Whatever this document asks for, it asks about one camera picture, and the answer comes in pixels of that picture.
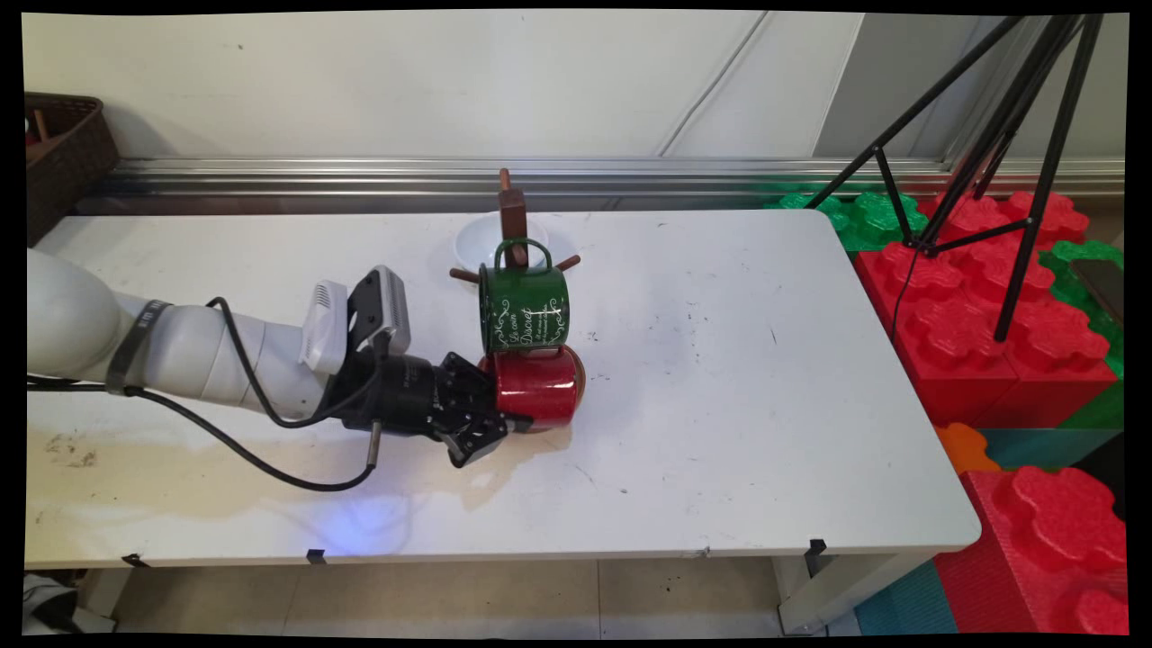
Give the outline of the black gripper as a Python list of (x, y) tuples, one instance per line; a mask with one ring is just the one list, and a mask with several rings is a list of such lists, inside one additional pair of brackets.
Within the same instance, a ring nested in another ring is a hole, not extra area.
[(531, 416), (498, 414), (495, 378), (456, 352), (441, 364), (425, 357), (382, 357), (380, 369), (362, 354), (329, 379), (328, 405), (348, 429), (444, 442), (453, 467), (462, 469), (497, 450), (510, 432), (526, 432)]

